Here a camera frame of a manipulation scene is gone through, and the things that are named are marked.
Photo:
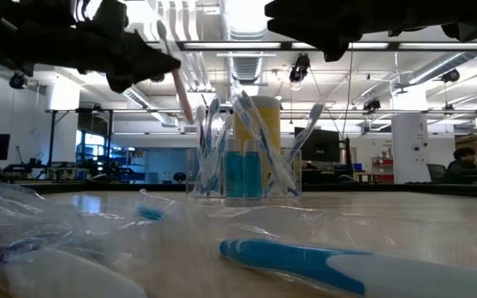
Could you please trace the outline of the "yellow-label wipes canister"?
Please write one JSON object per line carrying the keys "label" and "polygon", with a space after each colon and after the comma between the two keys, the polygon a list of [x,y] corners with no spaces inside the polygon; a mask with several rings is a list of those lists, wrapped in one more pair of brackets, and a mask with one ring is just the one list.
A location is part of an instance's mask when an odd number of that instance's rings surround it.
{"label": "yellow-label wipes canister", "polygon": [[[274,97],[269,97],[265,95],[254,95],[251,96],[255,107],[259,111],[265,125],[268,128],[272,144],[275,148],[281,150],[281,119],[280,119],[280,103]],[[243,126],[242,121],[238,116],[234,116],[234,137],[241,141],[243,146],[245,141],[251,139],[247,129]],[[266,153],[260,151],[261,160],[262,160],[262,170],[263,170],[263,189],[267,190],[267,185],[272,174],[271,167],[267,160]]]}

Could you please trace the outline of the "blue mouthwash bottle white cap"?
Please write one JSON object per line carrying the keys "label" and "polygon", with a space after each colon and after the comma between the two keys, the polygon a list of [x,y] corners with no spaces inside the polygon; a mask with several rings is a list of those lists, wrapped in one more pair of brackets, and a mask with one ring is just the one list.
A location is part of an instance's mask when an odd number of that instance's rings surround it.
{"label": "blue mouthwash bottle white cap", "polygon": [[249,139],[244,144],[243,154],[243,195],[248,198],[260,197],[262,193],[262,165],[259,141]]}
{"label": "blue mouthwash bottle white cap", "polygon": [[241,141],[229,139],[225,152],[225,194],[228,197],[243,195],[243,155]]}

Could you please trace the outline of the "black aluminium table frame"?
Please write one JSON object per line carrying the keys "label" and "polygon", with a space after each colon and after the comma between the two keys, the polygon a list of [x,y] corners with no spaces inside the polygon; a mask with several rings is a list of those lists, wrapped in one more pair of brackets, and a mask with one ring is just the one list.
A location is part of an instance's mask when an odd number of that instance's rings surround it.
{"label": "black aluminium table frame", "polygon": [[[193,190],[192,185],[181,184],[111,184],[111,183],[13,183],[34,190],[41,195],[68,193],[80,191],[139,191],[148,192],[176,192],[186,195]],[[359,183],[346,184],[318,184],[304,185],[301,187],[301,197],[312,193],[355,193],[355,192],[410,192],[433,195],[455,195],[464,197],[477,197],[477,185],[443,185],[432,183],[409,183],[403,185],[372,185]]]}

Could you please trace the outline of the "black station frame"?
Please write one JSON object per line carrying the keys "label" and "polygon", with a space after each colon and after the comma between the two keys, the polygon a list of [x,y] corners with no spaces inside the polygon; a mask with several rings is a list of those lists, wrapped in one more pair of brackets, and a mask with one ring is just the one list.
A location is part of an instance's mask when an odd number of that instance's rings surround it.
{"label": "black station frame", "polygon": [[48,160],[46,163],[47,167],[52,167],[54,140],[55,140],[55,126],[59,121],[61,121],[69,113],[86,113],[86,114],[108,113],[109,114],[108,131],[107,131],[107,138],[106,138],[106,144],[107,144],[106,157],[107,157],[107,161],[110,160],[109,154],[111,152],[111,147],[112,147],[113,120],[114,120],[114,116],[113,116],[114,111],[112,109],[104,109],[104,108],[76,108],[76,109],[67,109],[67,110],[47,109],[46,112],[51,114],[49,153],[48,153]]}

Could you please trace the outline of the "silver ventilation duct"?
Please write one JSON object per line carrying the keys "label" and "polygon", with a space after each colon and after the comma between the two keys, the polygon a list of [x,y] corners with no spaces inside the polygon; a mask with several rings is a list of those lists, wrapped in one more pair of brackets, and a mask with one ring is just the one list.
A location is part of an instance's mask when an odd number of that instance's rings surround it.
{"label": "silver ventilation duct", "polygon": [[[220,0],[224,35],[231,41],[262,41],[267,38],[264,7],[272,0]],[[264,59],[229,58],[230,74],[241,84],[256,84],[261,78]]]}

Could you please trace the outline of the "person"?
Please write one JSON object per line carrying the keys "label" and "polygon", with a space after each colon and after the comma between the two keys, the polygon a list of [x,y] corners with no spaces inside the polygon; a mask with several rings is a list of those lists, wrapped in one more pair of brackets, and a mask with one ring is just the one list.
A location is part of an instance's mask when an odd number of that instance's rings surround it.
{"label": "person", "polygon": [[446,169],[447,180],[452,184],[477,185],[476,150],[461,147],[454,151],[453,157]]}

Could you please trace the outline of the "orange toothbrush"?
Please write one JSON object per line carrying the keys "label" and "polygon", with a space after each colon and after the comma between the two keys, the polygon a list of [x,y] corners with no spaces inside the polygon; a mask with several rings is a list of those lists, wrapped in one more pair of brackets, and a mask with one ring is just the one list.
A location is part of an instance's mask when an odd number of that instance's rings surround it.
{"label": "orange toothbrush", "polygon": [[[166,26],[161,20],[157,20],[157,33],[160,37],[160,40],[165,45],[165,51],[168,55],[172,55],[171,45],[170,42],[167,40],[167,30]],[[183,84],[183,80],[181,77],[180,67],[176,67],[172,72],[172,77],[174,79],[174,84],[176,88],[176,93],[179,99],[179,103],[181,106],[181,110],[185,114],[185,120],[189,124],[194,123],[194,117],[192,114],[192,108],[190,107],[190,103],[187,98],[185,86]]]}

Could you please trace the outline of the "cluttered workbench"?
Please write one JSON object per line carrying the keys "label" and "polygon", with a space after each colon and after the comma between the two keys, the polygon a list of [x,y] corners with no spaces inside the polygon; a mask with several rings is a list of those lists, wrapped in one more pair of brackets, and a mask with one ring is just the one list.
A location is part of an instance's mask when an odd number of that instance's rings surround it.
{"label": "cluttered workbench", "polygon": [[16,180],[52,180],[66,181],[110,181],[130,183],[144,179],[143,173],[121,166],[117,161],[95,161],[88,159],[78,162],[53,161],[42,164],[40,160],[31,158],[27,163],[6,166],[2,173]]}

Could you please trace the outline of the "purple toothbrush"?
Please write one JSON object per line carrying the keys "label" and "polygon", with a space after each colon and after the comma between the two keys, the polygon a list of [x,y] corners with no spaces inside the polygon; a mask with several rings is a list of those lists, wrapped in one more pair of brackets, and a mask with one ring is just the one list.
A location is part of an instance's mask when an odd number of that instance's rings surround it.
{"label": "purple toothbrush", "polygon": [[139,222],[0,183],[0,298],[147,298],[118,267]]}
{"label": "purple toothbrush", "polygon": [[203,106],[199,106],[196,109],[196,125],[199,138],[197,156],[200,167],[197,179],[200,185],[200,193],[203,195],[209,195],[209,165],[212,136],[210,120],[207,118],[207,112]]}

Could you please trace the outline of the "black desk monitor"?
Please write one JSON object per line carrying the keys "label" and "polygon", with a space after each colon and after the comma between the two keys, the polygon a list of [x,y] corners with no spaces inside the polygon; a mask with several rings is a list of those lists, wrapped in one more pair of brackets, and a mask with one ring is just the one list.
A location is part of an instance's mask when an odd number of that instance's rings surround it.
{"label": "black desk monitor", "polygon": [[306,161],[339,162],[339,133],[313,129],[301,147],[301,157]]}

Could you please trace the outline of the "clear acrylic organizer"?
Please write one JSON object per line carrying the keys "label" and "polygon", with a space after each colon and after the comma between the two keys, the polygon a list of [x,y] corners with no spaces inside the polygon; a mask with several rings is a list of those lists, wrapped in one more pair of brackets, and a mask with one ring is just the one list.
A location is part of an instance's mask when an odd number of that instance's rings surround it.
{"label": "clear acrylic organizer", "polygon": [[301,177],[302,177],[302,169],[301,169],[301,152],[297,154],[294,161],[290,162],[290,167],[293,169],[294,179],[296,180],[296,187],[300,191],[300,194],[296,197],[291,194],[289,195],[282,195],[280,193],[271,193],[268,195],[264,194],[263,189],[263,182],[262,182],[262,193],[260,197],[257,198],[248,198],[242,195],[241,197],[228,197],[225,194],[225,152],[222,157],[221,161],[221,172],[219,177],[219,190],[215,192],[211,192],[209,195],[203,195],[200,193],[200,185],[197,179],[198,172],[199,172],[199,161],[197,156],[197,150],[192,149],[186,153],[186,161],[187,161],[187,174],[185,179],[186,185],[192,185],[193,190],[190,190],[188,194],[186,194],[189,198],[192,199],[223,199],[227,201],[239,201],[239,200],[246,200],[246,201],[264,201],[268,199],[299,199],[301,197]]}

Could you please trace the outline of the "red storage shelf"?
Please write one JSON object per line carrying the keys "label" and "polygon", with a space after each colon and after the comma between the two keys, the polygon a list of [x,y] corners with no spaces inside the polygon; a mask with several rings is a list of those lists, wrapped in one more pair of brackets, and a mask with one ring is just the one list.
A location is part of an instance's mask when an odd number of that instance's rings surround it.
{"label": "red storage shelf", "polygon": [[393,159],[387,157],[373,157],[372,174],[373,180],[377,183],[393,183],[394,182],[394,166]]}

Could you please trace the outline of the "black linear ceiling light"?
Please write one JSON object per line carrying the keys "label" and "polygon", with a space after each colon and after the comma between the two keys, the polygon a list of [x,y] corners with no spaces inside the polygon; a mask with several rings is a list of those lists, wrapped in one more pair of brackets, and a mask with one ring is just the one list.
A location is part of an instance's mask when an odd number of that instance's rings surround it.
{"label": "black linear ceiling light", "polygon": [[[315,47],[296,41],[177,41],[182,51],[314,51]],[[477,52],[477,42],[355,42],[354,51]]]}

